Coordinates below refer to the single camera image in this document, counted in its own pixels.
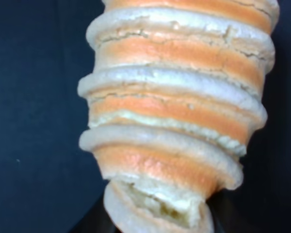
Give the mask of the ridged bread loaf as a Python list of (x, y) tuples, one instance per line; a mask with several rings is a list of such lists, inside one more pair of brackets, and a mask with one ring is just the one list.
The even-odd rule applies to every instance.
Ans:
[(264, 127), (275, 0), (106, 0), (86, 39), (93, 72), (79, 145), (109, 183), (123, 233), (212, 233), (206, 201), (243, 182), (239, 159)]

